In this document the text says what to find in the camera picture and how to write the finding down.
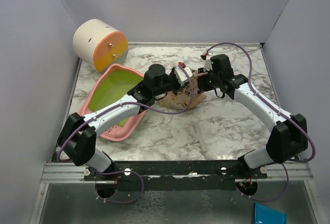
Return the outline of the beige cat litter bag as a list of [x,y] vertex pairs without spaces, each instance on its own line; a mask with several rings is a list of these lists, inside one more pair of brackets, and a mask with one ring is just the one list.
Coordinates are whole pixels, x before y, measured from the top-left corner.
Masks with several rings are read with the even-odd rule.
[[[200,103],[206,100],[207,96],[199,91],[199,87],[197,85],[197,80],[200,76],[204,76],[207,73],[197,73],[194,72],[194,79],[192,79],[193,83],[193,100],[189,106],[189,109],[195,108]],[[190,102],[191,99],[191,87],[189,83],[178,93],[169,92],[166,97],[162,100],[158,101],[158,105],[161,107],[165,107],[167,109],[176,109],[181,110],[184,109]]]

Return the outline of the clear bag sealing clip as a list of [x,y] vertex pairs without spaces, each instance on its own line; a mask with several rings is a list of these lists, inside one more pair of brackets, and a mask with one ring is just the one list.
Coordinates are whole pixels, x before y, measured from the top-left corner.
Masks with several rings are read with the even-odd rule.
[[202,152],[207,152],[207,148],[204,142],[204,138],[202,136],[200,127],[197,123],[193,124],[195,130],[195,140],[200,144]]

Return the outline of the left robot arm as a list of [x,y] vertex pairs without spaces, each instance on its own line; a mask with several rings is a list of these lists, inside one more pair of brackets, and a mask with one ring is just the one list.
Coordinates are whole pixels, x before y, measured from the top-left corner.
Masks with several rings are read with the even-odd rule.
[[170,74],[166,74],[160,64],[151,65],[143,80],[118,101],[91,114],[73,113],[67,118],[57,140],[60,148],[57,160],[61,161],[61,154],[65,153],[76,166],[92,167],[101,179],[110,179],[114,173],[112,160],[96,148],[96,139],[122,120],[151,108],[157,96],[181,90],[193,77],[191,70],[182,63]]

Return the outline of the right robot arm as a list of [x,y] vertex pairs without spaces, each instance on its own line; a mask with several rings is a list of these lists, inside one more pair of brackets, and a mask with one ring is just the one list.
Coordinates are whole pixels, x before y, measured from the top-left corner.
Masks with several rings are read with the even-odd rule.
[[220,89],[224,95],[249,109],[270,131],[268,142],[262,148],[238,159],[237,172],[242,178],[249,178],[257,167],[282,164],[307,149],[305,117],[281,109],[258,92],[244,75],[235,75],[227,55],[207,59],[197,72],[200,74],[197,80],[199,91]]

